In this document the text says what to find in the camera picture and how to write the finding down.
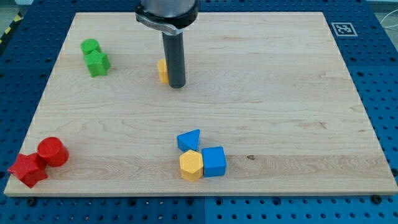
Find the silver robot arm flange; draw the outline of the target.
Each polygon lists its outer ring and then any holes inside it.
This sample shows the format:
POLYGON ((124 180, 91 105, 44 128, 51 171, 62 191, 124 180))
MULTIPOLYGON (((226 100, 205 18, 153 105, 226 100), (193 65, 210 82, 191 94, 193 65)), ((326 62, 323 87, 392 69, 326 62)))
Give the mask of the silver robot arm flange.
POLYGON ((198 0, 140 0, 137 22, 167 35, 179 35, 198 15, 198 0))

